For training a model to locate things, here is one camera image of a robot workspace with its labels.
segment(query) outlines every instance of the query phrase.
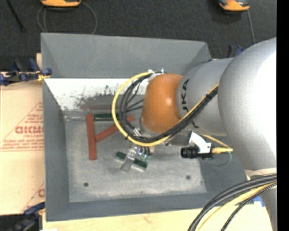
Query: green object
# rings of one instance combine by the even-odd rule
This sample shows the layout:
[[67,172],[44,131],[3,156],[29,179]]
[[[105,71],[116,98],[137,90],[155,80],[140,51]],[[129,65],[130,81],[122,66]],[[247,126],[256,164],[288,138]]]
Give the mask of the green object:
[[95,114],[94,115],[95,121],[110,121],[112,119],[111,113],[101,113],[101,114]]
[[[116,153],[116,158],[119,159],[120,161],[124,161],[125,157],[126,157],[125,153],[122,152]],[[148,167],[148,163],[136,158],[133,162],[133,166],[136,166],[141,169],[146,169]]]

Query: cable bundle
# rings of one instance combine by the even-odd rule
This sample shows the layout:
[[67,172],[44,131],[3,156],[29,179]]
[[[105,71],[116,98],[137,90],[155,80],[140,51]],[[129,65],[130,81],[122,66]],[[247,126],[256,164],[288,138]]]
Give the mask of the cable bundle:
[[[137,93],[136,91],[134,95],[130,98],[133,90],[136,88],[137,85],[140,85],[140,83],[143,80],[151,77],[152,75],[153,75],[152,72],[145,72],[145,73],[138,74],[130,78],[129,80],[127,80],[115,94],[113,103],[112,103],[112,110],[111,110],[112,117],[115,121],[116,126],[118,127],[118,130],[131,142],[140,146],[144,146],[144,147],[155,146],[160,143],[163,143],[170,137],[181,132],[184,128],[186,128],[193,121],[195,116],[204,108],[204,106],[217,94],[217,88],[218,88],[218,84],[217,84],[174,127],[172,127],[166,132],[161,133],[155,137],[146,138],[146,137],[134,135],[134,133],[126,129],[125,125],[128,125],[130,128],[134,129],[134,127],[131,124],[129,124],[129,122],[126,120],[126,112],[128,110],[127,108],[128,104],[131,102],[131,100],[134,98],[134,96]],[[119,105],[118,115],[119,115],[119,119],[121,123],[120,124],[116,117],[116,104],[117,104],[117,100],[118,100],[120,93],[130,83],[131,85],[124,92],[123,98]]]
[[229,201],[229,199],[232,199],[225,205],[218,208],[216,211],[214,211],[208,218],[205,219],[205,221],[202,223],[202,225],[197,229],[198,231],[203,230],[205,225],[211,220],[214,216],[219,214],[220,212],[226,210],[227,208],[234,206],[236,204],[239,204],[239,206],[234,210],[234,212],[230,215],[224,226],[222,227],[221,231],[224,231],[232,218],[236,215],[237,212],[250,200],[255,198],[256,196],[260,195],[264,191],[267,191],[277,185],[277,174],[272,174],[269,176],[262,176],[253,180],[245,181],[242,183],[239,183],[216,197],[214,197],[199,213],[199,215],[194,219],[192,224],[189,226],[188,231],[195,231],[198,227],[201,220],[208,214],[208,212],[219,205],[220,203],[224,201]]

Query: black cable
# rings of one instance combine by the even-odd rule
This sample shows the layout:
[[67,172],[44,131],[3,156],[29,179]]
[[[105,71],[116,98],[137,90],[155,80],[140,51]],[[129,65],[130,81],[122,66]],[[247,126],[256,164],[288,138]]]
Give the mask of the black cable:
[[249,21],[249,26],[250,26],[251,42],[254,45],[256,41],[255,41],[254,29],[253,29],[253,26],[252,26],[251,16],[250,16],[250,11],[249,10],[247,10],[247,19]]
[[201,219],[215,206],[220,204],[221,202],[237,195],[242,194],[247,191],[250,191],[251,189],[261,187],[266,184],[270,184],[275,182],[277,179],[276,174],[269,175],[269,176],[262,176],[257,179],[245,181],[242,183],[239,183],[233,187],[230,187],[223,191],[222,193],[218,194],[216,197],[214,197],[209,203],[206,204],[206,206],[201,210],[201,212],[198,214],[198,216],[193,220],[191,225],[188,228],[188,231],[195,231],[197,228],[197,225],[201,221]]
[[249,197],[248,199],[244,200],[243,202],[240,203],[240,205],[234,210],[234,212],[230,215],[230,217],[228,218],[228,220],[226,221],[226,223],[223,225],[221,231],[225,231],[227,226],[229,225],[229,223],[231,222],[231,220],[235,217],[235,215],[252,199],[254,199],[255,197],[259,196],[260,194],[262,194],[263,192],[275,187],[277,185],[277,183],[272,184],[271,186],[268,186],[262,190],[260,190],[259,192],[255,193],[253,196]]
[[139,101],[137,101],[137,102],[135,102],[135,103],[131,104],[129,107],[127,107],[127,109],[129,110],[129,109],[133,108],[134,106],[136,106],[136,105],[138,105],[138,104],[142,103],[143,101],[144,101],[144,100],[143,100],[143,99],[141,99],[141,100],[139,100]]
[[132,95],[132,97],[127,101],[126,105],[129,105],[129,103],[130,103],[130,102],[134,99],[134,97],[137,95],[141,82],[139,82],[139,84],[138,84],[138,86],[137,86],[137,88],[136,88],[135,93],[134,93],[134,94]]
[[[95,25],[94,25],[94,29],[93,31],[91,32],[91,34],[95,34],[96,30],[97,30],[97,27],[98,27],[98,19],[97,19],[97,15],[95,13],[95,11],[85,2],[81,2],[83,5],[85,5],[89,10],[90,12],[93,14],[94,16],[94,19],[95,19]],[[43,13],[43,24],[44,26],[42,26],[41,22],[40,22],[40,13],[42,11],[42,9],[44,8],[44,13]],[[47,12],[47,7],[44,6],[44,5],[41,5],[41,7],[39,8],[39,11],[37,13],[37,22],[38,22],[38,25],[41,29],[42,32],[48,32],[48,29],[47,29],[47,26],[46,26],[46,12]]]
[[118,109],[118,118],[121,122],[121,126],[122,128],[126,131],[126,127],[125,124],[127,124],[131,129],[134,129],[134,126],[131,126],[131,123],[127,121],[126,119],[126,105],[125,103],[127,102],[127,100],[129,99],[129,96],[132,92],[132,90],[139,84],[141,83],[143,80],[145,80],[146,78],[150,77],[152,74],[148,74],[147,76],[141,77],[137,80],[135,80],[125,91],[125,93],[122,95],[122,99],[119,105],[119,109]]
[[[129,96],[130,93],[132,92],[132,89],[138,84],[138,81],[140,79],[138,79],[137,81],[135,81],[134,83],[132,83],[129,88],[126,90],[126,92],[124,93],[123,96]],[[166,132],[159,134],[155,137],[151,137],[151,138],[145,138],[145,137],[138,137],[135,136],[133,133],[129,132],[128,130],[125,130],[128,134],[128,136],[132,137],[133,139],[140,141],[140,142],[155,142],[156,140],[160,140],[162,138],[164,138],[165,136],[174,136],[177,133],[181,132],[184,128],[186,128],[190,122],[195,118],[195,116],[204,108],[204,106],[217,94],[217,87],[211,91],[210,95],[206,95],[205,99],[200,102],[200,104],[198,105],[197,108],[194,109],[193,112],[191,112],[184,120],[182,120],[181,122],[179,122],[178,124],[176,124],[174,127],[172,127],[171,129],[167,130]],[[124,110],[126,110],[126,101],[125,99],[121,100],[121,104],[125,103],[124,105],[120,105],[120,118],[121,118],[121,122],[124,123],[126,120],[126,112]]]
[[136,107],[136,108],[133,108],[133,109],[127,109],[127,111],[126,112],[130,112],[130,111],[133,111],[133,110],[139,110],[139,109],[141,109],[143,106],[138,106],[138,107]]

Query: wire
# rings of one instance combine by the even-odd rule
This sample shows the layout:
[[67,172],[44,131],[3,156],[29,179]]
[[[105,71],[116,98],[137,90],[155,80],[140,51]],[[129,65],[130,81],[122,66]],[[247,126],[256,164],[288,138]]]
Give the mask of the wire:
[[140,104],[140,103],[142,103],[144,100],[143,99],[141,99],[141,100],[139,100],[139,101],[137,101],[137,102],[135,102],[135,103],[133,103],[133,104],[131,104],[127,109],[131,109],[131,108],[133,108],[133,107],[135,107],[136,105],[138,105],[138,104]]
[[233,199],[232,201],[230,201],[230,202],[226,203],[225,205],[223,205],[222,207],[218,208],[201,224],[198,231],[204,230],[206,225],[208,225],[208,223],[210,221],[212,221],[221,212],[228,210],[230,207],[237,205],[238,203],[241,203],[242,201],[245,201],[245,200],[250,199],[250,198],[254,198],[254,196],[257,193],[261,192],[261,190],[268,189],[268,187],[271,188],[273,184],[274,183],[266,184],[266,185],[258,187],[256,189],[249,190],[248,192],[238,196],[237,198]]
[[237,194],[242,194],[245,192],[250,191],[253,188],[261,187],[266,184],[275,183],[277,179],[276,174],[268,175],[268,176],[262,176],[259,178],[255,178],[252,180],[244,181],[242,183],[239,183],[237,185],[234,185],[225,191],[221,192],[217,196],[215,196],[210,202],[206,204],[206,206],[203,207],[201,212],[198,214],[198,216],[193,220],[191,225],[188,228],[188,231],[195,231],[198,224],[202,220],[202,218],[215,206],[222,203],[223,201],[236,196]]
[[127,80],[119,89],[118,91],[116,92],[115,96],[114,96],[114,99],[112,101],[112,106],[111,106],[111,114],[112,114],[112,118],[115,122],[115,125],[117,126],[118,130],[128,139],[130,140],[131,142],[137,144],[137,145],[140,145],[140,146],[143,146],[143,147],[147,147],[147,146],[155,146],[155,145],[158,145],[162,142],[164,142],[166,139],[168,139],[168,137],[165,137],[159,141],[156,141],[156,142],[153,142],[153,143],[141,143],[141,142],[138,142],[136,141],[135,139],[129,137],[128,133],[121,127],[120,123],[118,122],[117,120],[117,116],[116,116],[116,103],[117,103],[117,99],[119,97],[119,94],[122,92],[122,90],[130,83],[132,83],[134,80],[140,78],[140,77],[149,77],[151,76],[152,73],[151,72],[144,72],[144,73],[141,73],[141,74],[138,74],[138,75],[135,75],[134,77],[130,78],[129,80]]
[[[95,11],[85,2],[81,2],[83,5],[85,5],[89,10],[90,12],[93,14],[94,16],[94,19],[95,19],[95,25],[94,25],[94,29],[93,31],[91,32],[91,34],[95,34],[96,30],[97,30],[97,27],[98,27],[98,19],[97,19],[97,15],[95,13]],[[44,13],[43,13],[43,24],[44,26],[42,26],[41,22],[40,22],[40,13],[42,11],[42,9],[44,8]],[[47,26],[46,26],[46,12],[47,12],[47,7],[45,7],[44,5],[41,5],[41,7],[39,8],[39,11],[37,13],[37,22],[38,22],[38,25],[41,29],[42,32],[48,32],[48,29],[47,29]]]
[[223,147],[214,147],[211,151],[213,154],[220,154],[220,153],[231,153],[233,152],[232,148],[223,148]]
[[225,144],[224,142],[221,142],[220,140],[218,140],[218,139],[216,139],[216,138],[214,138],[214,137],[212,137],[210,135],[202,135],[202,136],[207,138],[207,139],[209,139],[209,140],[211,140],[211,141],[214,141],[214,142],[220,144],[223,147],[230,148],[229,145]]
[[[121,104],[119,107],[119,114],[122,114],[120,117],[123,117],[121,119],[122,124],[124,124],[125,120],[126,120],[126,116],[125,116],[125,112],[122,112],[122,110],[126,110],[126,104],[123,105],[123,103],[125,102],[126,96],[128,97],[130,95],[130,93],[132,92],[132,89],[137,85],[137,82],[141,81],[140,79],[137,80],[136,82],[132,83],[129,88],[126,90],[126,92],[124,93],[124,99],[121,100]],[[183,121],[180,121],[179,123],[177,123],[174,127],[172,127],[171,129],[169,129],[168,131],[155,136],[155,137],[150,137],[150,138],[140,138],[140,137],[135,137],[133,133],[130,133],[128,131],[126,131],[128,133],[129,136],[131,136],[132,138],[141,141],[141,142],[153,142],[153,141],[157,141],[165,136],[170,135],[171,137],[176,135],[177,133],[179,133],[180,131],[182,131],[185,127],[187,127],[190,123],[193,122],[193,119],[195,118],[195,116],[202,110],[202,108],[213,98],[213,96],[217,93],[217,87],[214,88],[212,91],[210,91],[210,94],[207,94],[206,97],[204,98],[203,101],[201,101],[199,103],[199,105],[194,109],[194,111]]]
[[229,223],[231,222],[231,220],[233,219],[233,217],[240,211],[240,209],[242,209],[250,200],[252,200],[253,198],[259,196],[261,193],[275,187],[277,185],[277,183],[272,184],[264,189],[262,189],[261,191],[259,191],[258,193],[256,193],[255,195],[251,196],[250,198],[244,200],[235,210],[234,212],[230,215],[230,217],[228,218],[228,220],[226,221],[226,223],[224,224],[224,226],[222,227],[221,231],[224,231],[227,226],[229,225]]
[[247,19],[249,21],[249,26],[250,26],[251,42],[254,45],[256,41],[255,41],[254,29],[253,29],[253,26],[252,26],[251,16],[250,16],[250,11],[249,10],[247,10]]
[[211,162],[209,158],[206,160],[206,162],[208,162],[208,163],[210,163],[210,164],[212,164],[212,165],[214,165],[214,166],[217,166],[217,167],[226,166],[226,165],[228,165],[228,164],[232,161],[232,154],[231,154],[231,152],[227,152],[227,153],[229,154],[229,158],[228,158],[227,162],[225,162],[225,163],[215,164],[215,163]]
[[[133,133],[129,132],[128,130],[125,129],[125,114],[126,114],[126,105],[129,100],[129,96],[133,90],[134,87],[138,85],[141,81],[143,81],[145,78],[148,78],[152,75],[153,73],[151,72],[145,72],[138,74],[129,80],[127,80],[116,92],[113,103],[112,103],[112,116],[115,121],[115,124],[118,128],[118,130],[131,142],[146,147],[146,146],[155,146],[158,144],[163,143],[167,139],[169,139],[171,136],[174,136],[175,134],[179,133],[182,131],[185,127],[188,126],[188,124],[191,122],[191,120],[202,110],[202,108],[217,94],[217,88],[218,84],[213,87],[208,94],[206,94],[174,127],[171,129],[167,130],[166,132],[155,136],[155,137],[139,137],[135,136]],[[117,117],[115,116],[116,114],[116,103],[119,94],[122,92],[122,90],[132,83],[128,89],[126,90],[125,94],[123,95],[123,98],[121,100],[120,106],[119,106],[119,118],[121,120],[121,124],[118,122]]]

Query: yellow cable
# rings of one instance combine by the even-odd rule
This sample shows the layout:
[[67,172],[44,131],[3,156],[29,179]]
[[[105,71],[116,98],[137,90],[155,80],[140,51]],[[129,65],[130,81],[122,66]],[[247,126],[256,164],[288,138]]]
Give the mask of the yellow cable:
[[[128,136],[127,132],[124,131],[124,129],[121,127],[120,123],[118,122],[117,120],[117,117],[116,117],[116,103],[117,103],[117,99],[120,95],[120,93],[122,92],[122,90],[130,83],[132,83],[134,80],[140,78],[140,77],[144,77],[146,75],[149,75],[151,74],[152,72],[144,72],[144,73],[141,73],[141,74],[138,74],[138,75],[135,75],[133,77],[131,77],[130,79],[128,79],[119,89],[118,91],[116,92],[115,96],[114,96],[114,99],[112,101],[112,106],[111,106],[111,114],[112,114],[112,118],[115,122],[115,125],[117,126],[118,130],[123,134],[124,137],[126,137],[129,141],[133,142],[134,144],[137,144],[137,145],[140,145],[140,146],[156,146],[158,144],[161,144],[163,143],[164,141],[166,141],[167,139],[170,138],[170,135],[162,138],[162,139],[159,139],[155,142],[150,142],[150,143],[144,143],[144,142],[139,142],[137,140],[134,140],[133,138],[131,138],[130,136]],[[218,87],[219,84],[215,85],[209,92],[208,94],[210,94],[216,87]],[[193,107],[193,109],[191,109],[188,113],[186,113],[186,115],[179,121],[181,122],[182,120],[184,120],[189,114],[191,114],[199,105],[200,103],[206,98],[206,95],[203,96],[203,98]]]
[[214,137],[212,137],[212,136],[210,136],[210,135],[202,135],[202,136],[205,137],[205,138],[207,138],[207,139],[209,139],[209,140],[212,140],[212,141],[220,144],[220,145],[223,146],[223,147],[230,148],[229,145],[226,145],[225,143],[221,142],[220,140],[218,140],[218,139],[216,139],[216,138],[214,138]]
[[225,152],[233,152],[232,148],[224,148],[224,147],[214,147],[212,149],[213,154],[220,154],[220,153],[225,153]]
[[215,210],[199,227],[199,229],[197,231],[203,231],[205,226],[208,225],[209,222],[211,222],[219,213],[226,211],[227,209],[229,209],[232,206],[237,205],[238,203],[241,203],[242,201],[252,197],[254,194],[258,193],[259,191],[261,191],[262,189],[275,184],[276,182],[273,183],[269,183],[266,184],[264,186],[252,189],[242,195],[240,195],[239,197],[233,199],[232,201],[228,202],[227,204],[221,206],[220,208],[218,208],[217,210]]

